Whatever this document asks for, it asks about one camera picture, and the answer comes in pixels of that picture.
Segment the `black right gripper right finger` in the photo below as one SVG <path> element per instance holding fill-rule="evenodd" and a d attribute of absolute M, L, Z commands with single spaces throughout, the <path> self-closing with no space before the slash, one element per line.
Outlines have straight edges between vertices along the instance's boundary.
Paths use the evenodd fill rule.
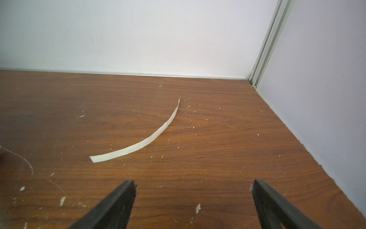
<path fill-rule="evenodd" d="M 262 229 L 320 229 L 321 227 L 264 180 L 251 188 Z"/>

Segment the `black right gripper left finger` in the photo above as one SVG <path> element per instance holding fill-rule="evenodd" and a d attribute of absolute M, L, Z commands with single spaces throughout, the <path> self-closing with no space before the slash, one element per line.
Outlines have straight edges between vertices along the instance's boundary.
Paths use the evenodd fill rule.
<path fill-rule="evenodd" d="M 126 229 L 135 198 L 136 185 L 126 180 L 70 228 Z"/>

